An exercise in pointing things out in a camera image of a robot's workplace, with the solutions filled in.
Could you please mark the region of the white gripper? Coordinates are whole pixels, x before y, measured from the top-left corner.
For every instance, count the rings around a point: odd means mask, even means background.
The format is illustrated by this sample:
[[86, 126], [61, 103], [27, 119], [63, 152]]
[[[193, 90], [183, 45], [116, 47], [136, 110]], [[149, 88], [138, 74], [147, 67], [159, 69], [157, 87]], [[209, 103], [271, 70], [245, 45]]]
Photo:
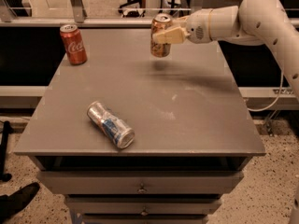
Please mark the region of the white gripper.
[[188, 39], [194, 44], [212, 41], [209, 34], [209, 18], [211, 9], [201, 9], [188, 16], [174, 18], [172, 25], [152, 35], [157, 44], [181, 44]]

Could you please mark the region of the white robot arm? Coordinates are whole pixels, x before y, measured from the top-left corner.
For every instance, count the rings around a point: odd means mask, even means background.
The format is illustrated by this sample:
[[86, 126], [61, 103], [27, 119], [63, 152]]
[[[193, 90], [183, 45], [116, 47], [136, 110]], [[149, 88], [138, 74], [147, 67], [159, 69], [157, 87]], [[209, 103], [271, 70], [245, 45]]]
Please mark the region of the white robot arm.
[[[266, 45], [281, 75], [299, 96], [299, 33], [279, 0], [243, 0], [238, 7], [202, 9], [172, 21], [152, 36], [158, 44], [194, 44], [227, 41], [236, 45]], [[298, 178], [259, 172], [233, 193], [207, 224], [298, 224]]]

